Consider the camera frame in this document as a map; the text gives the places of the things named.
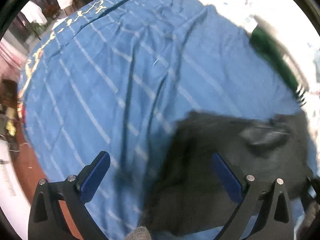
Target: green fabric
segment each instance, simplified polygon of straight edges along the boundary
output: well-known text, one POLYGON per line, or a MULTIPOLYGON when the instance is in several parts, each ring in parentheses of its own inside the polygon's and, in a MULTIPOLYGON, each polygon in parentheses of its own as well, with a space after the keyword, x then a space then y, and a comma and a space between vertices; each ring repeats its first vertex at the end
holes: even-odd
POLYGON ((290 68, 283 61, 280 55, 276 42, 262 28, 256 27, 250 37, 250 43, 256 52, 281 75, 286 85, 293 91, 297 99, 302 95, 296 93, 299 83, 291 72, 290 68))

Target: blue plaid fabric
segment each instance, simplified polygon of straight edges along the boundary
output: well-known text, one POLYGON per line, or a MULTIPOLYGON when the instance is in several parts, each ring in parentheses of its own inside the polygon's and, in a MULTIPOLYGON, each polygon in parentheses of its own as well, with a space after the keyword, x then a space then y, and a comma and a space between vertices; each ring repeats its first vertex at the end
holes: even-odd
POLYGON ((86 205, 110 240, 137 226, 189 111, 261 120, 301 111, 244 30, 197 0, 93 1, 33 50, 19 89, 25 136, 50 181, 110 153, 86 205))

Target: bed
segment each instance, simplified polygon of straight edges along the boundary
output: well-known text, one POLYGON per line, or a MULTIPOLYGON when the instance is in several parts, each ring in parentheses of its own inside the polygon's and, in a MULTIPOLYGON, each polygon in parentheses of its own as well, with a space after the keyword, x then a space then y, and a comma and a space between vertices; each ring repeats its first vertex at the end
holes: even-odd
MULTIPOLYGON (((136 228, 176 122, 191 110, 260 120, 301 111, 245 30, 198 0, 91 2, 34 48, 19 96, 25 138, 50 181, 109 152, 111 167, 86 206, 110 240, 136 228)), ((312 148, 309 165, 316 172, 312 148)), ((292 208, 297 219, 301 203, 292 208)))

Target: metal screw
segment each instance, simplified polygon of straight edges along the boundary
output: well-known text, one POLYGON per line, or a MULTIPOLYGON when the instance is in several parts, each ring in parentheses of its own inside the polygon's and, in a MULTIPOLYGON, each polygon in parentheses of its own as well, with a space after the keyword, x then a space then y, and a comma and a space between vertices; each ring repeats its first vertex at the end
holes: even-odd
POLYGON ((280 178, 277 179, 277 183, 280 184, 280 185, 282 185, 282 184, 283 184, 283 179, 280 179, 280 178))
POLYGON ((45 179, 41 179, 41 180, 39 180, 39 185, 43 185, 43 184, 45 184, 45 182, 46 182, 45 179))
POLYGON ((247 175, 247 180, 248 181, 254 181, 254 176, 253 175, 247 175))
POLYGON ((68 181, 72 182, 76 179, 76 175, 69 175, 67 179, 68 181))

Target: wooden floor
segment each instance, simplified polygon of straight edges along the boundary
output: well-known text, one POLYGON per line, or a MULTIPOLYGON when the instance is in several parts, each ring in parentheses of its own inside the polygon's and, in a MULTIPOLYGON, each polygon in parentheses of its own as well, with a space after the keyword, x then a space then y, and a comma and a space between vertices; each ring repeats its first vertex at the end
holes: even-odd
MULTIPOLYGON (((29 147, 23 137, 20 123, 16 128, 16 139, 18 144, 20 145, 20 152, 16 160, 14 160, 13 166, 15 168, 15 172, 17 174, 21 187, 25 192, 27 199, 31 203, 38 181, 42 178, 46 178, 46 175, 42 171, 36 155, 34 154, 34 151, 29 147)), ((82 240, 82 237, 71 218, 65 202, 60 201, 60 206, 71 233, 74 237, 82 240)))

